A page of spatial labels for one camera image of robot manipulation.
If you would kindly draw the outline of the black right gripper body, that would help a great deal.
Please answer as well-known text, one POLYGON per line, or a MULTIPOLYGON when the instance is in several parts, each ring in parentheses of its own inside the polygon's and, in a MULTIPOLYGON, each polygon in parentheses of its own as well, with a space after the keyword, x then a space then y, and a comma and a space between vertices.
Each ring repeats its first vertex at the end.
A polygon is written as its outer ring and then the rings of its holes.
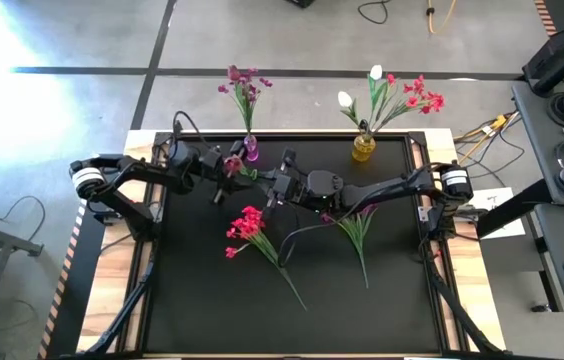
POLYGON ((296 152, 285 148, 281 164, 273 169, 273 196, 267 196, 267 207, 292 204, 309 210, 330 210, 338 207, 344 180, 327 170, 302 171, 296 162, 296 152))

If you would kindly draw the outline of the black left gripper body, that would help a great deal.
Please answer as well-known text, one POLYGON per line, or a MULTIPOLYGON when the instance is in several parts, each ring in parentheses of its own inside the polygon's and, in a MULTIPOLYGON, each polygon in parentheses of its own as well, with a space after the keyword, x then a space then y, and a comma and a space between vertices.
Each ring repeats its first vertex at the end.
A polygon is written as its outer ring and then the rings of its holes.
POLYGON ((226 180, 224 171, 224 161, 232 156, 239 156, 242 161, 246 156, 244 144, 236 140, 229 150, 227 156, 223 155, 219 146, 207 148, 205 152, 195 147, 187 148, 187 158, 184 161, 181 175, 185 180, 193 180, 197 178, 200 182, 210 181, 215 184, 215 193, 211 197, 214 204, 221 204, 227 196, 222 187, 229 184, 226 180))

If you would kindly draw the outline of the red artificial flower bunch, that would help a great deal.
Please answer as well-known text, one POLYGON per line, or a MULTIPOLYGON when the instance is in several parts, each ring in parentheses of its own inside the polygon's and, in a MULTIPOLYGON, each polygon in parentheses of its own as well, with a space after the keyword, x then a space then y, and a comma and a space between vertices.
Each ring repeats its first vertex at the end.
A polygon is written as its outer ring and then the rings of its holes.
POLYGON ((393 74, 388 74, 382 87, 373 121, 374 133, 378 133, 392 120, 406 113, 427 115, 440 112, 446 105, 445 97, 441 93, 426 89, 423 74, 412 82, 402 81, 393 74))
POLYGON ((249 246, 255 246, 260 253, 277 269, 285 282, 290 287, 294 296, 300 303, 301 307, 307 311, 307 307, 297 291, 288 272, 279 264, 279 256, 264 233, 266 223, 263 219, 263 212, 253 206, 246 206, 242 209, 242 216, 231 222, 229 229, 226 231, 226 237, 229 239, 240 239, 244 244, 240 247, 228 246, 225 248, 225 257, 232 259, 238 253, 249 246))

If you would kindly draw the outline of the purple artificial flower bunch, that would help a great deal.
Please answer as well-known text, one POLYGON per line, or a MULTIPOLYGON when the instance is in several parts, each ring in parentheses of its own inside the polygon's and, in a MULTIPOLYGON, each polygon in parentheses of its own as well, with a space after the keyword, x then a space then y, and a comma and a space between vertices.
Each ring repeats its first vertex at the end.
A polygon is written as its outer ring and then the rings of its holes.
POLYGON ((370 228, 372 218, 376 210, 376 205, 368 205, 362 211, 347 216, 338 223, 338 226, 349 237, 357 253, 366 288, 369 287, 369 282, 364 257, 364 240, 370 228))
POLYGON ((229 95, 237 105, 248 135, 253 129, 255 106, 262 91, 273 86, 272 81, 258 77, 257 73, 255 68, 241 71, 236 65, 230 65, 227 69, 228 82, 217 88, 219 93, 229 95))

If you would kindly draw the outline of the white artificial tulip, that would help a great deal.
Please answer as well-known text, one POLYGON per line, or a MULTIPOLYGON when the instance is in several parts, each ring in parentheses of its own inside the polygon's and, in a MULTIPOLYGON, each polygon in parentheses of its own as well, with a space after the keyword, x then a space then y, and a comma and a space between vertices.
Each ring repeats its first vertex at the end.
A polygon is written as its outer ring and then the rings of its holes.
POLYGON ((367 130, 367 123, 364 119, 359 118, 357 100, 353 99, 347 92, 340 91, 338 103, 341 107, 340 112, 356 125, 360 133, 364 133, 367 130))
POLYGON ((378 102, 382 96, 384 83, 383 79, 383 68, 381 65, 373 65, 368 74, 368 83, 371 99, 371 114, 369 116, 369 125, 372 126, 374 123, 374 117, 376 115, 376 108, 378 102))

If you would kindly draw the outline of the purple glass vase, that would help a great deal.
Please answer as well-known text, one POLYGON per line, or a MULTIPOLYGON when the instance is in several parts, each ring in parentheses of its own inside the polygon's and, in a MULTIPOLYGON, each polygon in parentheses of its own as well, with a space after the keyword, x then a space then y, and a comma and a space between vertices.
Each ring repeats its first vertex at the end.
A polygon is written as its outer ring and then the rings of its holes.
POLYGON ((258 141, 255 135, 249 133, 243 140, 246 149, 246 159, 255 162, 259 157, 258 141))

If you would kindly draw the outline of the yellow glass vase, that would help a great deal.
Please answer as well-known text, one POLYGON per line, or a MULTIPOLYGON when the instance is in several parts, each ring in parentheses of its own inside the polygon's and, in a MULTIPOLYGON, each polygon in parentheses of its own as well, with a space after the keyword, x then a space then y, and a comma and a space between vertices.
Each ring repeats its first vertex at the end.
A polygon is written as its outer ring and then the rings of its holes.
POLYGON ((352 157, 358 162, 366 162, 375 150, 376 142, 371 135, 360 134, 353 142, 352 157))

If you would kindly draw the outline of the white paper sheet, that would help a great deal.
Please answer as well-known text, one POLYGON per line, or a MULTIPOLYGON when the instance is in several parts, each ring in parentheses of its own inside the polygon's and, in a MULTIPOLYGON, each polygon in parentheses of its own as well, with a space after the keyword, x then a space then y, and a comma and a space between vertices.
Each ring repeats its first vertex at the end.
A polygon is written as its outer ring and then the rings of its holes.
POLYGON ((478 216, 476 231, 481 239, 525 235, 520 218, 529 208, 513 195, 510 187, 476 190, 469 201, 475 209, 485 210, 478 216))

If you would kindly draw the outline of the grey desk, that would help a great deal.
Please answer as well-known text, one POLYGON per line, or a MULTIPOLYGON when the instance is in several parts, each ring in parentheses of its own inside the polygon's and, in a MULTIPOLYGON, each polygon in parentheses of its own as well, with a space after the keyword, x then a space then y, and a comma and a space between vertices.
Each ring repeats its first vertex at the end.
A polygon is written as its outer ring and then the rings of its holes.
POLYGON ((548 114, 547 98, 534 94, 526 84, 513 86, 512 93, 542 174, 540 180, 546 181, 552 197, 550 203, 537 204, 531 211, 538 218, 544 244, 564 293, 564 190, 555 178, 560 167, 554 154, 554 148, 564 140, 564 133, 548 114))

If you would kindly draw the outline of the black and red device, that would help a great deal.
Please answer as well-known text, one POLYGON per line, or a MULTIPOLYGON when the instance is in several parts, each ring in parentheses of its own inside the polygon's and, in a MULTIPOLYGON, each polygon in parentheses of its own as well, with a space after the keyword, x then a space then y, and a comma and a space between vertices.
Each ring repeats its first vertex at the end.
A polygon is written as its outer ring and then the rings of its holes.
POLYGON ((522 71, 534 94, 550 94, 564 79, 564 30, 551 35, 522 67, 522 71))

